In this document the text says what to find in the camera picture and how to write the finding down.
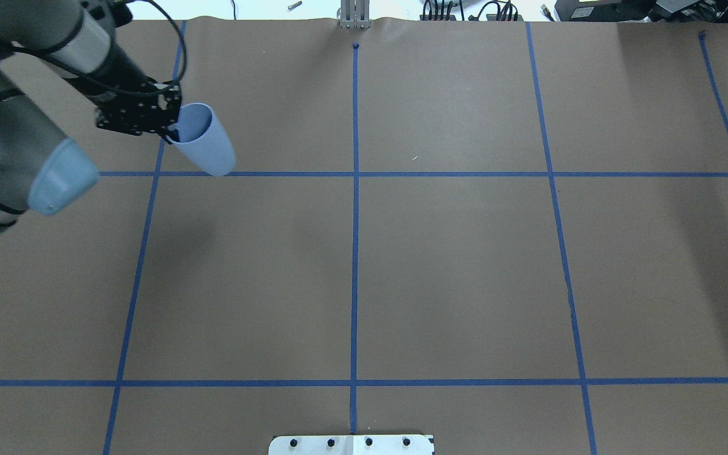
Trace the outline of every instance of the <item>horizontal blue line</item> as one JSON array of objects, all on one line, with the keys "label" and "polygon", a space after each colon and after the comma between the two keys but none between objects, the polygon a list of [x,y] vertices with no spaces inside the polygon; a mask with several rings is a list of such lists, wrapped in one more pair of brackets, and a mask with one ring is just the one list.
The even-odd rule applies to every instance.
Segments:
[{"label": "horizontal blue line", "polygon": [[[150,178],[154,171],[104,171],[105,178]],[[728,173],[649,173],[649,172],[583,172],[560,171],[552,173],[556,178],[728,178]],[[199,171],[161,171],[159,176],[167,178],[202,178],[210,174]],[[229,173],[229,178],[352,178],[355,173],[347,172],[301,172],[301,171],[248,171]],[[497,171],[497,172],[362,172],[361,178],[546,178],[549,173],[535,171]]]},{"label": "horizontal blue line", "polygon": [[[728,377],[609,377],[587,378],[587,385],[728,384]],[[350,380],[42,380],[0,379],[0,387],[349,387]],[[485,387],[581,385],[578,378],[552,379],[364,379],[358,387]]]}]

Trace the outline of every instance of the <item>blue joint cap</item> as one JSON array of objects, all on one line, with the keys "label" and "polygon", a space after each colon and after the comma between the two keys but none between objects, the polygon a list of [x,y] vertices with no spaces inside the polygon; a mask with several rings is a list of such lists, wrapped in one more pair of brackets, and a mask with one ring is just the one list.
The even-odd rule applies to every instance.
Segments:
[{"label": "blue joint cap", "polygon": [[71,138],[66,138],[44,161],[32,181],[27,204],[41,215],[55,215],[93,187],[98,168]]}]

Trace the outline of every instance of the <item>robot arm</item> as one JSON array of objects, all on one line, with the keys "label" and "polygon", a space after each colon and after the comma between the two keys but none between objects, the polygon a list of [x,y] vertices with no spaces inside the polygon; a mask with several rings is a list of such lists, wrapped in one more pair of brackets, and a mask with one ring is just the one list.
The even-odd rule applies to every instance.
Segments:
[{"label": "robot arm", "polygon": [[[0,60],[16,51],[53,63],[97,106],[99,128],[175,141],[181,75],[157,83],[125,54],[114,28],[130,20],[125,2],[113,0],[0,0]],[[0,234],[28,209],[57,213],[98,178],[75,142],[0,72]]]}]

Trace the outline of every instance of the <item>white bracket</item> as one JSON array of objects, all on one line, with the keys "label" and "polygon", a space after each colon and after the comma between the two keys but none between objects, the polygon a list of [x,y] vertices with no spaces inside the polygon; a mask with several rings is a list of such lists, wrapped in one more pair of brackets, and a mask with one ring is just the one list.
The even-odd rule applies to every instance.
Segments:
[{"label": "white bracket", "polygon": [[434,455],[433,435],[276,437],[269,455]]},{"label": "white bracket", "polygon": [[341,0],[339,25],[341,28],[370,28],[370,0]]}]

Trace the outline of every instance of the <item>white mounting plate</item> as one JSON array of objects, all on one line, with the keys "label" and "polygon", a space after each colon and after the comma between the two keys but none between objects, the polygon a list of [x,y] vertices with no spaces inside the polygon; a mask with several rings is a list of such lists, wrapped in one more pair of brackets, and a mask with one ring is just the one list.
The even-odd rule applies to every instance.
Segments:
[{"label": "white mounting plate", "polygon": [[[404,439],[410,443],[404,445]],[[327,441],[333,440],[332,446]],[[434,455],[433,435],[327,435],[276,437],[269,455]]]}]

